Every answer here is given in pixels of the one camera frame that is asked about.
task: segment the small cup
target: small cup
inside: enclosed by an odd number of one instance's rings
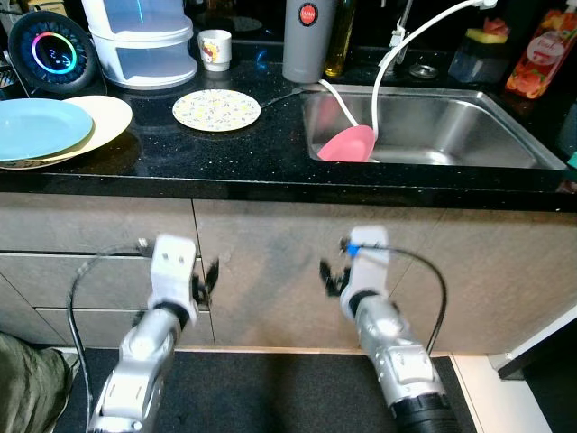
[[[206,70],[222,72],[231,66],[232,39],[226,30],[204,30],[198,34],[200,58]]]

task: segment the beige cabinet door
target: beige cabinet door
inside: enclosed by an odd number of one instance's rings
[[[33,306],[65,308],[76,270],[86,256],[0,253],[0,273]],[[202,263],[195,267],[203,281]],[[152,293],[151,260],[143,257],[106,257],[78,286],[75,308],[146,309]]]
[[[353,323],[329,299],[321,258],[341,271],[339,240],[354,226],[384,225],[392,244],[417,250],[439,209],[194,200],[205,260],[220,257],[211,306],[218,345],[356,347]],[[394,288],[409,261],[394,260]]]
[[[577,216],[447,209],[420,251],[443,272],[449,303],[436,350],[499,354],[577,304]],[[439,286],[415,263],[392,298],[427,340]]]
[[[0,275],[0,332],[29,343],[62,345],[50,325]]]
[[[0,193],[0,249],[95,253],[170,233],[196,239],[190,200]]]
[[[65,309],[36,310],[58,331],[66,344],[74,344]],[[74,319],[84,346],[117,348],[133,327],[138,312],[130,309],[77,309]],[[214,341],[210,313],[201,311],[196,325],[187,324],[185,327],[179,347],[213,345]]]

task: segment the white cable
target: white cable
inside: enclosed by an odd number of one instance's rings
[[[425,30],[427,30],[429,27],[437,24],[439,21],[443,20],[444,18],[446,18],[450,14],[453,14],[457,11],[460,11],[461,9],[464,9],[465,7],[479,6],[482,4],[483,4],[482,0],[467,0],[465,2],[461,2],[457,5],[455,5],[453,7],[450,7],[446,11],[441,12],[435,18],[432,18],[431,20],[429,20],[426,23],[424,23],[423,25],[421,25],[418,29],[416,29],[414,32],[412,32],[403,42],[401,42],[399,45],[397,45],[395,48],[393,48],[391,51],[389,51],[385,55],[385,57],[382,58],[382,60],[380,61],[380,65],[379,65],[380,66],[379,74],[377,75],[377,79],[375,80],[375,85],[372,88],[372,98],[371,98],[372,130],[375,133],[375,142],[379,138],[379,115],[377,113],[377,96],[379,95],[380,82],[382,81],[382,78],[385,75],[385,72],[387,71],[387,68],[389,67],[390,63],[392,63],[392,61],[395,59],[395,57],[397,57],[397,54],[399,54],[403,50],[403,48],[405,48],[419,34],[424,32]]]
[[[354,120],[353,115],[344,104],[344,101],[339,95],[339,92],[336,91],[336,88],[334,88],[331,84],[329,84],[327,81],[323,79],[319,79],[318,82],[321,83],[323,86],[325,86],[328,89],[328,91],[333,94],[333,96],[336,98],[336,101],[339,103],[339,106],[341,106],[341,108],[343,109],[344,115],[346,115],[346,118],[349,119],[349,122],[351,122],[353,126],[358,126],[359,123],[356,120]]]

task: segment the gray thermos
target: gray thermos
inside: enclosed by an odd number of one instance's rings
[[[295,83],[323,77],[338,0],[287,0],[282,75]]]

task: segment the stainless steel sink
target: stainless steel sink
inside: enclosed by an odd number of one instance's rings
[[[359,124],[371,125],[371,87],[336,86]],[[334,97],[319,92],[304,99],[311,158],[351,126]],[[513,167],[564,170],[549,152],[510,115],[474,90],[382,88],[380,137],[371,162]]]

